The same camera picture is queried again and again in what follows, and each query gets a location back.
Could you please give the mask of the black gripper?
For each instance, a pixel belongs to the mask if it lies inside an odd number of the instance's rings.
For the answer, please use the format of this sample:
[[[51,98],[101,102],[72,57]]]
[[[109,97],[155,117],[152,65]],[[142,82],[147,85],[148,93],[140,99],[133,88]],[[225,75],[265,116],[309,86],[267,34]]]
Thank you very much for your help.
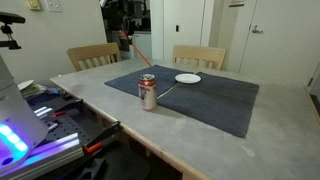
[[[99,0],[102,18],[108,31],[133,34],[143,27],[147,14],[146,0]]]

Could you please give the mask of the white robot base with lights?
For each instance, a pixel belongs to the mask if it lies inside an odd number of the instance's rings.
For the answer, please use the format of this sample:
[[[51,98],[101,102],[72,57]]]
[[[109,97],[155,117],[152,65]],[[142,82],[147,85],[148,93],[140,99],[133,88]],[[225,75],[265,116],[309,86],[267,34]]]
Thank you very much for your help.
[[[0,56],[0,172],[22,164],[47,134]]]

